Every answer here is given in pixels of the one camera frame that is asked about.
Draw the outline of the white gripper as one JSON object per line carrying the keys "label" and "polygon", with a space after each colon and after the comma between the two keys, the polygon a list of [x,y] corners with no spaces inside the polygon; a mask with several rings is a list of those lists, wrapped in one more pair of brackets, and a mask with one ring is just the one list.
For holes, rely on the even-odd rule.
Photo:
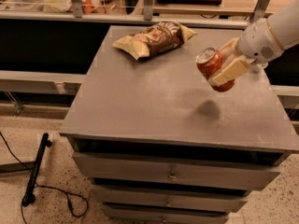
{"label": "white gripper", "polygon": [[[224,64],[208,79],[211,86],[221,86],[245,75],[251,59],[256,63],[268,63],[279,57],[283,45],[278,39],[277,24],[270,19],[259,19],[248,26],[238,38],[232,38],[220,48]],[[239,52],[246,57],[238,57]]]}

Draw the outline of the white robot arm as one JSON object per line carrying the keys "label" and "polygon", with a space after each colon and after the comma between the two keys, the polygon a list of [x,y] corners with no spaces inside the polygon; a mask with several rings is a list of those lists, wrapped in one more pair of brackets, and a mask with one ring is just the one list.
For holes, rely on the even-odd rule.
{"label": "white robot arm", "polygon": [[246,74],[255,65],[280,57],[299,43],[299,0],[295,0],[267,19],[248,26],[239,38],[233,38],[220,49],[223,64],[208,79],[211,86],[223,85]]}

